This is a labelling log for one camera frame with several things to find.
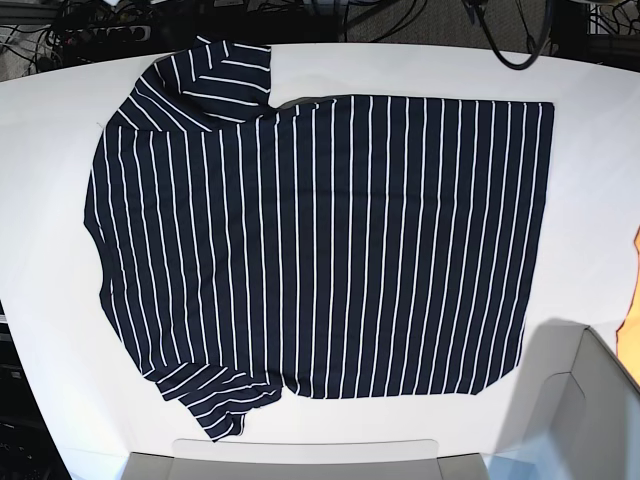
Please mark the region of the navy white striped T-shirt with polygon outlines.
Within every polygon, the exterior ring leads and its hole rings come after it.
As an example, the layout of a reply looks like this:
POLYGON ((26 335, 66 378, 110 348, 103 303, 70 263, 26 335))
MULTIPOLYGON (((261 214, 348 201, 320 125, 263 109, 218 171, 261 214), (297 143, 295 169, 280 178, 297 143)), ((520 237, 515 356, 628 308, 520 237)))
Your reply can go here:
POLYGON ((140 374, 214 441, 284 391, 475 395, 519 363, 548 102, 273 108, 267 46, 198 38, 103 129, 84 224, 140 374))

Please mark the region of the grey tray at bottom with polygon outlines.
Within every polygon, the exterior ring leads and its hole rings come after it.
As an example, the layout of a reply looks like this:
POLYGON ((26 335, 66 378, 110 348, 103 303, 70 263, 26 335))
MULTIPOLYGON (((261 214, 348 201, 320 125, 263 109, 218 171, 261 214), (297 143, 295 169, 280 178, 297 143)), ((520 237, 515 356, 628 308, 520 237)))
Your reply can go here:
POLYGON ((176 440, 169 455, 134 452, 122 479, 487 479, 478 453, 440 457, 431 439, 356 443, 176 440))

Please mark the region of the grey bin at right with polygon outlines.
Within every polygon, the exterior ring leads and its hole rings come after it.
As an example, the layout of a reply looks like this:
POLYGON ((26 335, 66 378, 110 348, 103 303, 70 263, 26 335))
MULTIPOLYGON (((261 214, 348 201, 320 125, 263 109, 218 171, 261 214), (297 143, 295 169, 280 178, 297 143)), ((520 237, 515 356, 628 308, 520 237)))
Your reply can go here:
POLYGON ((490 478, 638 478, 639 386, 593 328, 540 325, 515 373, 490 478))

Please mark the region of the yellow orange cloth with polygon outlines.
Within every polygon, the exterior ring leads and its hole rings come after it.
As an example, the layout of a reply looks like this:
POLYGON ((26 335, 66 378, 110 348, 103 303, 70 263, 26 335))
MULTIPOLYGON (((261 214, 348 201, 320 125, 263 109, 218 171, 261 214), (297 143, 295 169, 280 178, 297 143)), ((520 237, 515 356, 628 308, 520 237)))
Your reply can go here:
POLYGON ((636 383, 640 379, 640 276, 636 275, 635 288, 627 315, 616 331, 616 354, 636 383))

